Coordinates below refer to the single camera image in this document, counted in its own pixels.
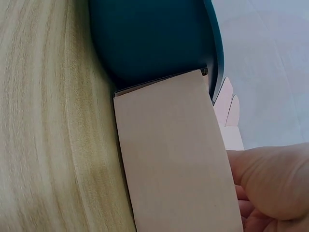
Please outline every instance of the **human hand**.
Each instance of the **human hand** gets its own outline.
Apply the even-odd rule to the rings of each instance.
[[[309,232],[309,144],[227,153],[245,232]]]

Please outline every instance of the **dark teal curved object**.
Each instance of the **dark teal curved object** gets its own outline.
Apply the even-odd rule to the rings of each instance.
[[[224,59],[209,0],[90,0],[92,39],[120,87],[208,68],[216,99]]]

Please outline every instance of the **beige cardboard piece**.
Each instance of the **beige cardboard piece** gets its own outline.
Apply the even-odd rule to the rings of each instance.
[[[114,98],[138,232],[240,232],[235,187],[200,70]]]

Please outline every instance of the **cardboard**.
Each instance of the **cardboard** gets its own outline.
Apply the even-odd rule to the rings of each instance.
[[[138,232],[240,232],[220,129],[200,70],[114,97]]]
[[[237,96],[233,96],[233,87],[228,77],[222,84],[214,111],[226,150],[243,150],[238,128],[239,100]]]

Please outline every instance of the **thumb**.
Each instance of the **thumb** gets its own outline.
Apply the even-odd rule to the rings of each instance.
[[[290,220],[309,212],[308,144],[228,151],[236,185],[265,215]]]

